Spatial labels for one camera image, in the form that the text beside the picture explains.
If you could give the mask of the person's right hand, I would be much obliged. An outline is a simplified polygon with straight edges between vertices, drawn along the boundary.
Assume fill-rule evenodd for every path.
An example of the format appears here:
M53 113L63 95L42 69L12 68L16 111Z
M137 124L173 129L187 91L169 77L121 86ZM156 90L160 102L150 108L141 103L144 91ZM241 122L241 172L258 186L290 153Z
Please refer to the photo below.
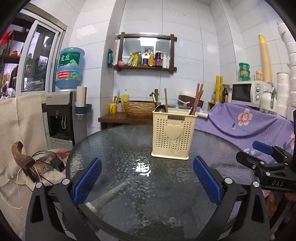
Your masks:
M285 197L288 201L296 202L296 193L285 193Z

